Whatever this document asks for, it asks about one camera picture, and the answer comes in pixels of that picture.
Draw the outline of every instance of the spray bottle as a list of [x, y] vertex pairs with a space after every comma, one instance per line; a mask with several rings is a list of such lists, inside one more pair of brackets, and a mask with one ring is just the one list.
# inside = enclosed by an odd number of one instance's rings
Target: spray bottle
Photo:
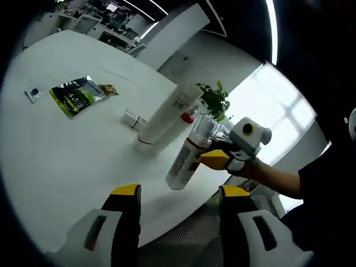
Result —
[[210, 116], [200, 115], [166, 176], [172, 190], [186, 186], [200, 164], [199, 156], [209, 148], [220, 127]]

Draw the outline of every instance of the white table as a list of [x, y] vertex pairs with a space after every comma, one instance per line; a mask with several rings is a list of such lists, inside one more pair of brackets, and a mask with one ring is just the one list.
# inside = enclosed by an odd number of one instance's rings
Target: white table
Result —
[[[70, 119], [48, 90], [86, 75], [120, 95]], [[24, 90], [35, 87], [45, 96], [32, 104]], [[187, 132], [156, 158], [132, 148], [136, 133], [119, 122], [124, 110], [149, 119], [174, 88], [138, 60], [72, 31], [13, 60], [0, 103], [1, 171], [16, 214], [42, 251], [58, 249], [67, 230], [118, 186], [142, 185], [141, 246], [186, 219], [226, 181], [226, 172], [200, 166], [185, 189], [169, 189], [165, 175]]]

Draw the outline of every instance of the green leaves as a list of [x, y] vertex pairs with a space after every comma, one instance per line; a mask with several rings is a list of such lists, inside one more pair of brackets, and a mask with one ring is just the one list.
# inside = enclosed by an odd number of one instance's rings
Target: green leaves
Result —
[[212, 89], [209, 85], [203, 83], [197, 83], [196, 85], [204, 92], [201, 97], [202, 103], [207, 104], [207, 109], [213, 118], [219, 118], [230, 107], [230, 102], [225, 100], [229, 94], [223, 91], [220, 81], [216, 83], [217, 89]]
[[223, 86], [221, 85], [220, 81], [217, 81], [217, 88], [220, 92], [223, 90]]

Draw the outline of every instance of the ceiling light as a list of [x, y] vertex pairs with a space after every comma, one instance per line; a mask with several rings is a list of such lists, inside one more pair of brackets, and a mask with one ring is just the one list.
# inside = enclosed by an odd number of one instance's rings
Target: ceiling light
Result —
[[163, 8], [161, 8], [157, 3], [155, 3], [153, 0], [150, 0], [150, 2], [153, 3], [153, 4], [154, 4], [156, 7], [158, 7], [160, 10], [162, 10], [162, 12], [168, 16], [168, 13], [167, 13]]
[[136, 7], [134, 4], [131, 4], [129, 1], [127, 0], [123, 0], [124, 2], [128, 3], [129, 5], [133, 6], [134, 8], [138, 9], [139, 11], [141, 11], [143, 14], [145, 14], [146, 16], [148, 16], [148, 18], [150, 18], [151, 20], [155, 21], [154, 18], [152, 18], [150, 15], [148, 15], [146, 12], [142, 11], [141, 9], [139, 9], [138, 7]]
[[214, 16], [215, 16], [216, 19], [217, 19], [217, 22], [219, 23], [219, 25], [220, 25], [220, 27], [221, 27], [221, 29], [222, 29], [222, 31], [223, 31], [223, 34], [217, 33], [217, 32], [214, 32], [214, 33], [216, 33], [216, 34], [218, 34], [218, 35], [221, 35], [221, 36], [224, 36], [224, 37], [227, 37], [228, 34], [226, 33], [226, 30], [225, 30], [225, 28], [224, 28], [223, 23], [221, 22], [221, 19], [220, 19], [219, 15], [216, 13], [215, 9], [213, 8], [213, 6], [212, 6], [212, 4], [210, 3], [209, 0], [206, 0], [206, 3], [207, 3], [207, 5], [210, 7], [211, 11], [213, 12]]
[[277, 54], [278, 54], [278, 31], [277, 31], [277, 17], [276, 11], [274, 9], [273, 0], [266, 0], [269, 22], [271, 24], [271, 35], [272, 35], [272, 64], [277, 64]]
[[158, 22], [156, 22], [156, 23], [154, 23], [153, 25], [151, 25], [151, 27], [148, 28], [148, 30], [147, 30], [143, 35], [141, 35], [140, 39], [145, 38], [145, 36], [146, 36], [154, 27], [156, 27], [157, 24], [158, 24]]

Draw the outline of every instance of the green snack bag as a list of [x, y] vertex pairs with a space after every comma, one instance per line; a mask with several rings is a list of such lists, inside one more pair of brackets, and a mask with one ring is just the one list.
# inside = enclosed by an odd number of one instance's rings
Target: green snack bag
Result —
[[69, 117], [73, 117], [91, 104], [109, 97], [100, 86], [91, 80], [90, 76], [56, 86], [50, 89], [50, 94]]

